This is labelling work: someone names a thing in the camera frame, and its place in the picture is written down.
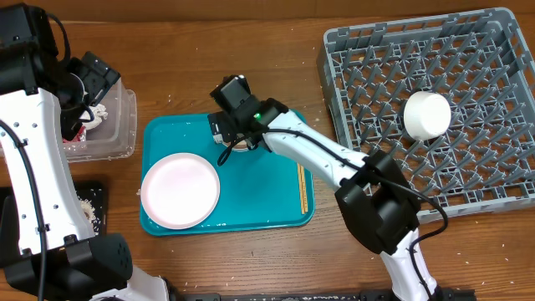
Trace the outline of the small pink saucer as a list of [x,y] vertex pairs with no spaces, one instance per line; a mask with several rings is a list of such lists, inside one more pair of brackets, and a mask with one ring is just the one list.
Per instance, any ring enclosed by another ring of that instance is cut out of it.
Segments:
[[240,141],[239,143],[237,143],[235,146],[232,147],[232,151],[235,151],[235,152],[249,151],[247,142],[244,140]]

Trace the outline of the white tissue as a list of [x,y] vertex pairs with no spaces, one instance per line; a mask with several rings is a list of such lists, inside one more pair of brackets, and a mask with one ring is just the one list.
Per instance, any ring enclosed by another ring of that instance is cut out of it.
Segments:
[[108,117],[106,107],[102,104],[96,106],[90,106],[92,115],[85,111],[80,119],[83,120],[82,124],[86,130],[93,130],[98,127]]

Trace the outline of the large pink plate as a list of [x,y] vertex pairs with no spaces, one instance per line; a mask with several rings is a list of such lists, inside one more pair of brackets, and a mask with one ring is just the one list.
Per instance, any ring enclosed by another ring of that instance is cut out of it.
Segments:
[[183,230],[211,215],[220,192],[219,176],[210,162],[192,153],[176,153],[147,171],[140,200],[149,219],[158,226]]

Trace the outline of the rice and food scraps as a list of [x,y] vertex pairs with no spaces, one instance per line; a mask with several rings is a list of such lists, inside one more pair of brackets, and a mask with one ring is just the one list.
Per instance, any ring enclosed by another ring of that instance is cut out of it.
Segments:
[[77,191],[84,215],[92,225],[96,236],[105,234],[107,217],[107,195],[103,188],[87,188]]

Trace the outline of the white round bowl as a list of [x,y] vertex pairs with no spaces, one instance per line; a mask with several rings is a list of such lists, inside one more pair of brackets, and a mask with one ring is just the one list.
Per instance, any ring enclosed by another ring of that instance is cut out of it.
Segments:
[[441,94],[418,91],[406,101],[403,121],[412,139],[434,139],[448,130],[451,107]]

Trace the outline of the red snack wrapper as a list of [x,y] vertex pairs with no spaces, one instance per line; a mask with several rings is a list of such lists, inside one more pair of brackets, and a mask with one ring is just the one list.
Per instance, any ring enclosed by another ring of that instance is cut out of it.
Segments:
[[63,143],[78,143],[86,141],[86,127],[82,125],[72,140],[63,139]]

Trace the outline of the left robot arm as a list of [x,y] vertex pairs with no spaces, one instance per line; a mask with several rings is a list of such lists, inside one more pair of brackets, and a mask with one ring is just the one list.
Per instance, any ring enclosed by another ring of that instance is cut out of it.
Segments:
[[165,278],[133,264],[123,236],[96,234],[81,207],[64,142],[120,74],[92,53],[60,53],[56,22],[24,3],[1,11],[1,147],[19,254],[5,277],[40,300],[175,300]]

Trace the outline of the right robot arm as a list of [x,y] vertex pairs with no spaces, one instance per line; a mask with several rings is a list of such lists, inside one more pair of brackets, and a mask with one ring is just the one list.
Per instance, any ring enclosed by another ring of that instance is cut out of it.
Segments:
[[211,93],[220,107],[217,124],[227,148],[245,142],[286,157],[310,171],[333,190],[352,236],[380,255],[399,300],[438,300],[440,286],[420,251],[419,220],[424,196],[414,191],[395,160],[383,151],[370,155],[346,148],[308,126],[281,102],[259,100],[242,75],[226,77]]

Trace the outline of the black waste tray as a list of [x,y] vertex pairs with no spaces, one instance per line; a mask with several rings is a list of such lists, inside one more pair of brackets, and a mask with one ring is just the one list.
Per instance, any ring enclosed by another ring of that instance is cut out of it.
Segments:
[[[76,195],[96,235],[106,233],[108,190],[100,181],[76,181]],[[18,248],[18,211],[10,186],[1,188],[1,268],[22,258]]]

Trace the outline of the grey dishwasher rack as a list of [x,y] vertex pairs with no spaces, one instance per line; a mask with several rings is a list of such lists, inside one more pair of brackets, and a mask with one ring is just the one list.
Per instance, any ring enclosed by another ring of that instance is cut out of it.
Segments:
[[[340,145],[388,153],[440,205],[423,206],[421,222],[533,205],[534,57],[510,10],[332,28],[317,66]],[[417,91],[448,101],[445,134],[407,134]]]

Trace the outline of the clear plastic bin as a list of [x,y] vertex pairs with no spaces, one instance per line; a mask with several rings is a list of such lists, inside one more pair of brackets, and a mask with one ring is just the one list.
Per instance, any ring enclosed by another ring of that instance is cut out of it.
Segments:
[[93,130],[86,130],[86,141],[63,143],[60,125],[59,98],[38,89],[27,94],[21,89],[1,96],[1,121],[17,137],[27,142],[31,161],[50,166],[65,162],[113,160],[133,154],[137,128],[135,93],[119,80],[100,104],[108,117]]

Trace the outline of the teal plastic tray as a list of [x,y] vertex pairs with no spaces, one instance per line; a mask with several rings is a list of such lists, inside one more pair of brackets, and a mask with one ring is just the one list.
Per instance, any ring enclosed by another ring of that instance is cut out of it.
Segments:
[[297,163],[262,148],[232,152],[217,164],[225,150],[213,140],[206,114],[169,115],[153,119],[145,128],[141,183],[160,159],[192,153],[215,168],[221,192],[217,206],[200,224],[183,230],[160,227],[149,219],[142,205],[140,224],[152,236],[177,236],[298,227],[313,216],[313,177]]

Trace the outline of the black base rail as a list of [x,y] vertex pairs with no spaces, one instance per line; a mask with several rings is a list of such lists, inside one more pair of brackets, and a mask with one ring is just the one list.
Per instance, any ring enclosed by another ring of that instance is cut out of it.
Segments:
[[260,294],[220,295],[219,293],[177,293],[171,300],[177,301],[395,301],[398,298],[391,290],[366,290],[361,293],[331,294]]

